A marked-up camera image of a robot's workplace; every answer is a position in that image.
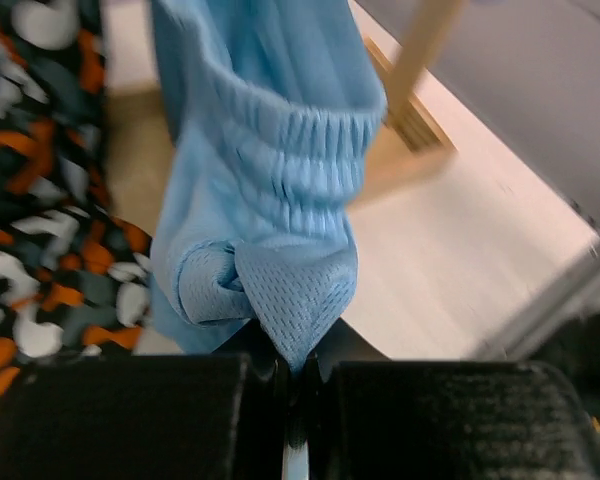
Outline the black orange camouflage shorts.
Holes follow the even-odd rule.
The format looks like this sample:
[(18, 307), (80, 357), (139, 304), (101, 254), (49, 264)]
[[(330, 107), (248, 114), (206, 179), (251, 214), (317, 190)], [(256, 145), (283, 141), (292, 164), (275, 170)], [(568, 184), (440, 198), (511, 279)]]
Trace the black orange camouflage shorts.
[(150, 236), (105, 181), (96, 1), (0, 1), (0, 400), (25, 368), (136, 346)]

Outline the wooden clothes rack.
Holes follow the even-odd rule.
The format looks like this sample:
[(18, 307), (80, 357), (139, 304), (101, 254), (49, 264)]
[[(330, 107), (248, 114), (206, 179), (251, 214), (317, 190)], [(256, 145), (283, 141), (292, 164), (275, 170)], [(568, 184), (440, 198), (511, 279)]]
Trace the wooden clothes rack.
[[(106, 1), (103, 11), (111, 128), (107, 184), (115, 214), (154, 233), (173, 147), (153, 59), (150, 8), (146, 1)], [(349, 211), (438, 175), (455, 153), (435, 116), (412, 94), (381, 128), (367, 156), (363, 190)]]

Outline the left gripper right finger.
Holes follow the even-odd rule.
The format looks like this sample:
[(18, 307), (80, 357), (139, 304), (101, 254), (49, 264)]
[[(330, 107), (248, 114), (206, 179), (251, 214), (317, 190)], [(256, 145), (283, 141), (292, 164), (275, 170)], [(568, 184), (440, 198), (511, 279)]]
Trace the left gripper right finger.
[(543, 363), (392, 360), (337, 321), (305, 385), (313, 479), (600, 479), (600, 433)]

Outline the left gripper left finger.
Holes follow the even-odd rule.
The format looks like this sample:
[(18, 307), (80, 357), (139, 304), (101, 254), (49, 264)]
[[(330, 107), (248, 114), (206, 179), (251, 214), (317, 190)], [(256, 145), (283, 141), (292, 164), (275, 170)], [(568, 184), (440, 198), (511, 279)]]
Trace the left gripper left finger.
[(287, 385), (247, 352), (30, 368), (0, 405), (0, 479), (296, 479)]

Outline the light blue shorts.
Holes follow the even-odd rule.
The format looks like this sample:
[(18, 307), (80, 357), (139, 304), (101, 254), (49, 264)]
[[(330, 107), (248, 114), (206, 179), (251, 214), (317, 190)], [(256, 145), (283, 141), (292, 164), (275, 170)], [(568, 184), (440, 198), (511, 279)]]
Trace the light blue shorts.
[(151, 19), (175, 147), (155, 329), (203, 354), (256, 320), (299, 371), (355, 294), (346, 208), (384, 88), (345, 1), (155, 1)]

